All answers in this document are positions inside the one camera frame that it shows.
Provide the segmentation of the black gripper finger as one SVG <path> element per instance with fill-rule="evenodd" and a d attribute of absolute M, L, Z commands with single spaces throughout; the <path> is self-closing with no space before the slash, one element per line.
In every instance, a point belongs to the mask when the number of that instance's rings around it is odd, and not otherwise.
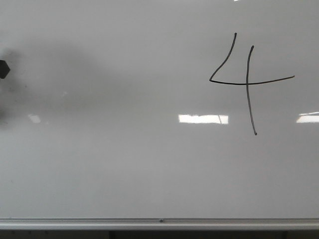
<path fill-rule="evenodd" d="M 4 79 L 10 72 L 10 67 L 6 61 L 0 60 L 0 78 Z"/>

